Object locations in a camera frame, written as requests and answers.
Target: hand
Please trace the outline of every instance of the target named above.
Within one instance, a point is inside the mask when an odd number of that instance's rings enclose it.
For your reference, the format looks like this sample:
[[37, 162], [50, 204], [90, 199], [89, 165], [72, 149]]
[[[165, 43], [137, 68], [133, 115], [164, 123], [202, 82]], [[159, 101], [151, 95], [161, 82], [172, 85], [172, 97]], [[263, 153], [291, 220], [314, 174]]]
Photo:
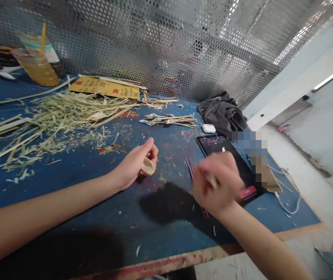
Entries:
[[152, 160], [156, 166], [159, 149], [153, 142], [154, 140], [151, 137], [142, 146], [135, 147], [110, 173], [116, 181], [119, 190], [127, 189], [136, 180], [138, 175], [147, 175], [140, 170], [145, 157]]
[[[213, 189], [206, 179], [211, 173], [220, 182], [220, 187]], [[213, 153], [194, 167], [194, 197], [200, 206], [217, 218], [235, 204], [241, 189], [245, 188], [240, 178], [235, 159], [230, 152]]]

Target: smartphone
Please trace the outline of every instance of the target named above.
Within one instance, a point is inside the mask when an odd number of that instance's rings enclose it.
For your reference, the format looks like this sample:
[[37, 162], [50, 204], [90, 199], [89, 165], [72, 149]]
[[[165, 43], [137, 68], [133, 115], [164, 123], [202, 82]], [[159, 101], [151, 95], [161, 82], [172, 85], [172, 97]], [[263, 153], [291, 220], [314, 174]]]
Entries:
[[255, 175], [252, 173], [252, 169], [244, 161], [242, 156], [231, 144], [229, 139], [224, 135], [209, 135], [209, 136], [198, 136], [196, 141], [203, 151], [205, 157], [211, 153], [219, 153], [222, 151], [230, 152], [236, 161], [238, 166], [240, 177], [242, 178], [245, 189], [239, 193], [238, 203], [242, 206], [248, 202], [254, 200], [264, 193], [260, 183], [256, 182]]

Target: yellow paper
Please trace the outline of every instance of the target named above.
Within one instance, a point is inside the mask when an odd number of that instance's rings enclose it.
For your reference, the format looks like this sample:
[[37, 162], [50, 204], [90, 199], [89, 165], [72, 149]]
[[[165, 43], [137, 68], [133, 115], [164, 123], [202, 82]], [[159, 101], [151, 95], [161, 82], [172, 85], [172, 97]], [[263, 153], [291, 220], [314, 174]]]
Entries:
[[139, 88], [137, 87], [124, 86], [91, 77], [80, 77], [71, 85], [69, 90], [82, 93], [101, 93], [108, 96], [139, 100]]

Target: blue workbench surface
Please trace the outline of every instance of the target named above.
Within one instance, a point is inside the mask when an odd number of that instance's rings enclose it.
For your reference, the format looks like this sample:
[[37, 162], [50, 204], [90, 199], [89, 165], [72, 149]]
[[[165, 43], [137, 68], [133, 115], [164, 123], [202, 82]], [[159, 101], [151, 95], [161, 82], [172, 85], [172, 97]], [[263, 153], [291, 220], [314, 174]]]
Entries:
[[[24, 81], [0, 79], [0, 100], [46, 90], [28, 81], [24, 75], [20, 77]], [[234, 243], [235, 239], [215, 218], [203, 218], [199, 205], [191, 195], [191, 178], [184, 161], [188, 158], [196, 163], [203, 158], [195, 141], [195, 137], [202, 134], [201, 129], [150, 127], [138, 122], [143, 115], [150, 113], [176, 116], [195, 113], [200, 120], [198, 126], [201, 126], [201, 117], [196, 113], [197, 104], [180, 103], [185, 106], [184, 109], [175, 103], [162, 110], [142, 106], [139, 111], [133, 110], [135, 114], [129, 117], [116, 118], [107, 123], [111, 134], [119, 132], [117, 143], [122, 145], [120, 154], [111, 152], [100, 155], [97, 149], [86, 143], [75, 148], [74, 152], [46, 156], [42, 161], [33, 163], [29, 169], [33, 169], [35, 175], [19, 184], [7, 182], [6, 179], [16, 177], [20, 169], [6, 172], [0, 168], [0, 207], [3, 207], [106, 174], [127, 155], [124, 151], [129, 152], [148, 137], [155, 139], [160, 151], [154, 175], [141, 183], [135, 182], [124, 192], [59, 225], [5, 258], [0, 262], [0, 274], [18, 279], [27, 278], [30, 274], [33, 278], [40, 275], [41, 278], [66, 279]], [[22, 108], [20, 106], [19, 102], [0, 105], [0, 121], [23, 113], [23, 110], [18, 110]], [[249, 140], [250, 132], [246, 131], [245, 135], [244, 140]], [[110, 145], [113, 137], [104, 141]], [[237, 150], [244, 156], [242, 149]], [[55, 164], [45, 165], [59, 159], [61, 161]], [[270, 166], [280, 170], [271, 157], [268, 161]], [[294, 190], [284, 175], [275, 175]], [[280, 197], [284, 204], [290, 204], [289, 208], [293, 211], [297, 201], [296, 191], [291, 193], [285, 189]], [[300, 203], [299, 212], [291, 218], [286, 216], [272, 194], [260, 196], [245, 208], [272, 232], [320, 223], [304, 200]]]

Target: yellow straw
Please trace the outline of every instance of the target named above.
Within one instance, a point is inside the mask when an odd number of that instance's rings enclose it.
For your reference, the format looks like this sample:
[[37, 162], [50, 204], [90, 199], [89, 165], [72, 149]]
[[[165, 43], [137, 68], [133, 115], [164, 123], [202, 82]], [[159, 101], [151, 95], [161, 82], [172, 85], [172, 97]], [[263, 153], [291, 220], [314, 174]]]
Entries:
[[47, 24], [43, 23], [42, 44], [41, 44], [41, 51], [40, 51], [41, 56], [43, 56], [43, 54], [44, 54], [44, 42], [46, 41], [46, 31], [47, 31]]

